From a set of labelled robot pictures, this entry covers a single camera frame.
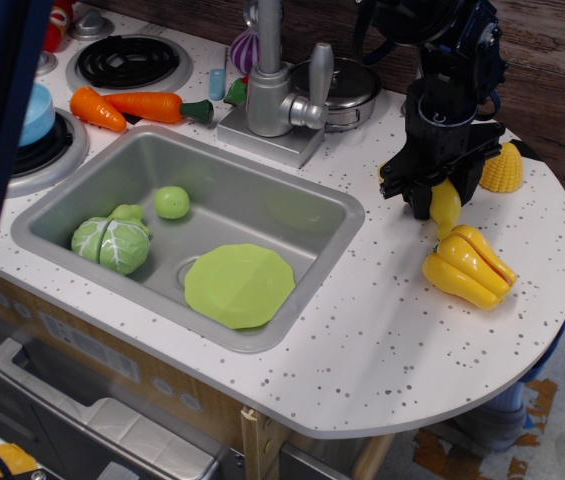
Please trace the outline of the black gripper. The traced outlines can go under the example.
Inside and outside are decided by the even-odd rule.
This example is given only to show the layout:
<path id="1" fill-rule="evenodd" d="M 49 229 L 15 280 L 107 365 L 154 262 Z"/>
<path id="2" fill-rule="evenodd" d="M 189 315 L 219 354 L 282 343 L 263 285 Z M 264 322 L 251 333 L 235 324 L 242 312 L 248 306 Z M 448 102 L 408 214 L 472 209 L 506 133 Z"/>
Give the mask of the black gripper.
<path id="1" fill-rule="evenodd" d="M 500 153 L 500 138 L 506 131 L 499 122 L 478 122 L 477 104 L 472 101 L 467 103 L 467 114 L 452 120 L 442 113 L 440 103 L 432 108 L 425 106 L 425 91 L 423 79 L 408 87 L 404 103 L 406 142 L 379 169 L 383 197 L 397 196 L 405 187 L 403 200 L 418 220 L 430 218 L 431 186 L 445 179 L 451 181 L 462 204 L 472 199 L 485 161 Z"/>

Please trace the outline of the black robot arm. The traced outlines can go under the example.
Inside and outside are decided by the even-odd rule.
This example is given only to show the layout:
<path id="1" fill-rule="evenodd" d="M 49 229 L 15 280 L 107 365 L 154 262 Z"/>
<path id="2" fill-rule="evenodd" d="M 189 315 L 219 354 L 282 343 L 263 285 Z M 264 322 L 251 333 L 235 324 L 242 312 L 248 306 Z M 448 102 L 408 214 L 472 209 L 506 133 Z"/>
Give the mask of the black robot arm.
<path id="1" fill-rule="evenodd" d="M 404 103 L 406 142 L 379 170 L 386 198 L 402 196 L 426 219 L 434 187 L 450 181 L 466 204 L 505 132 L 481 106 L 500 107 L 508 67 L 496 8 L 488 1 L 361 1 L 355 59 L 370 66 L 399 46 L 418 51 L 419 76 Z"/>

